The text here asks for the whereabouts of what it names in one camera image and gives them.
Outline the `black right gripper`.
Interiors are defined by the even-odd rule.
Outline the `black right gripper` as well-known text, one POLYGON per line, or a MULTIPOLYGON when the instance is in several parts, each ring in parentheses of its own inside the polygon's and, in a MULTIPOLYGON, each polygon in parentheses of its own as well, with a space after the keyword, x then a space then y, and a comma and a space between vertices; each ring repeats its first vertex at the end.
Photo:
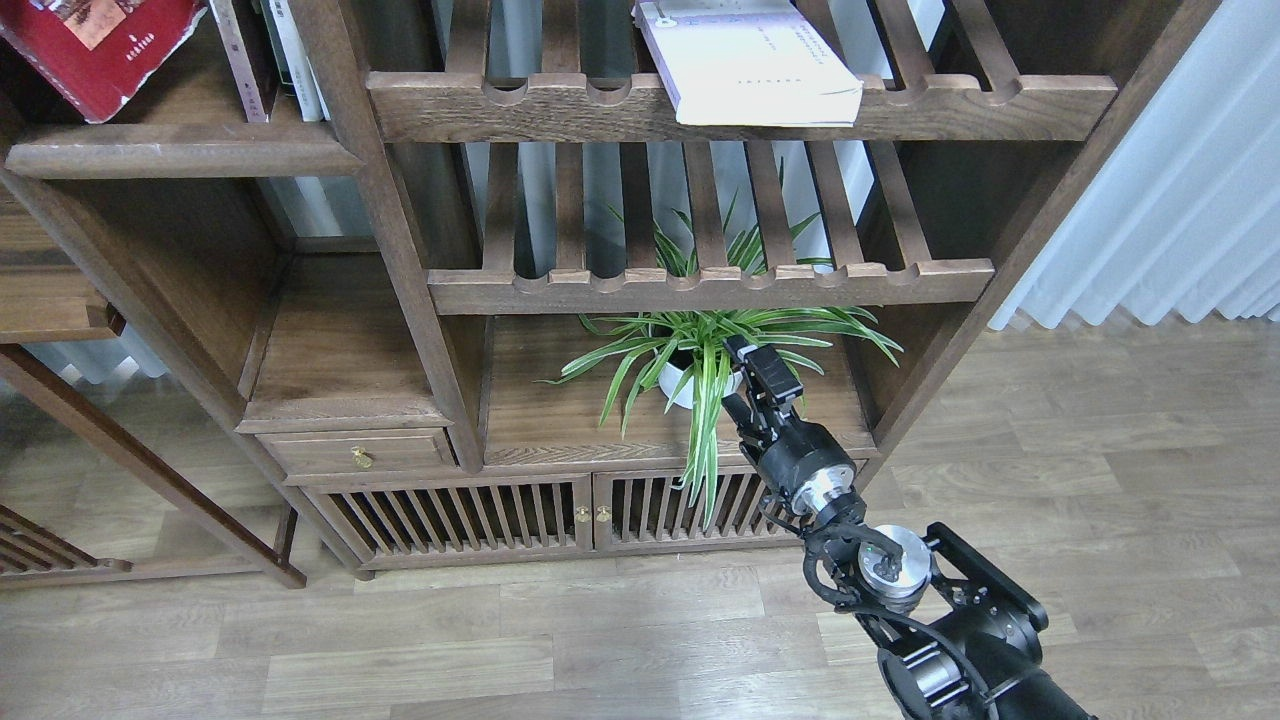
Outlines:
POLYGON ((744 373, 746 395, 722 406, 737 427, 740 448, 765 486, 795 516, 859 518, 855 462, 820 424, 795 420, 803 384, 771 345, 731 336, 724 350, 744 373))

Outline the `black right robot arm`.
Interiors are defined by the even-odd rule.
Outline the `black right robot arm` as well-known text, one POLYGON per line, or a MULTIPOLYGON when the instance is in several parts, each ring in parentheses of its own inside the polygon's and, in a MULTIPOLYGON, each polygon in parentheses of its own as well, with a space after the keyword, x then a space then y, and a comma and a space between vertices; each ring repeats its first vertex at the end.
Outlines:
POLYGON ((1044 607, 942 523, 924 534, 870 527, 856 468, 794 401, 803 386, 769 345, 724 343, 746 389, 723 401, 740 447, 794 516, 803 575, 877 646, 877 664, 906 719, 1083 719, 1042 666, 1044 607))

